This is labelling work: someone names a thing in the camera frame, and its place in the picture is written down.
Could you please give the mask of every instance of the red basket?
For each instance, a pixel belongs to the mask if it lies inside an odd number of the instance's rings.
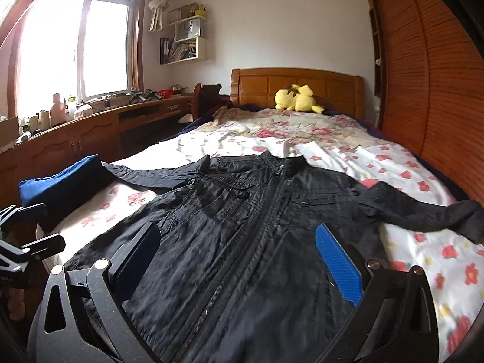
[[[166,100],[167,98],[170,98],[173,95],[173,90],[160,90],[160,91],[157,91],[156,93],[159,94],[159,96],[162,99]]]

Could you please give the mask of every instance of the yellow plush toy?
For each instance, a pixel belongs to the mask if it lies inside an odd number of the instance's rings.
[[[279,90],[275,95],[276,109],[295,110],[297,112],[316,112],[322,113],[324,108],[316,105],[313,98],[313,91],[306,84],[298,86],[293,84],[291,87]]]

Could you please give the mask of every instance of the window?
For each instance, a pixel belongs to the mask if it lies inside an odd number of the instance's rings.
[[[143,4],[37,0],[26,15],[18,44],[16,114],[29,117],[50,109],[55,93],[87,101],[131,86],[141,88],[137,56]]]

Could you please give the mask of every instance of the jacket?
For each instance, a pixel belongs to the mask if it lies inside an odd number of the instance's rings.
[[[322,223],[365,259],[383,263],[381,222],[420,232],[450,228],[473,241],[484,225],[477,202],[421,203],[383,182],[367,188],[304,157],[268,151],[206,156],[176,169],[105,168],[158,196],[66,268],[111,258],[144,223],[157,223],[160,248],[123,307],[165,363],[313,362],[321,355],[354,309],[316,248]]]

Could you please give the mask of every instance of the blue textured pad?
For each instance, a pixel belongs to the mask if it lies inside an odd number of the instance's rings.
[[[345,300],[358,305],[363,297],[361,275],[326,225],[316,229],[316,247]]]

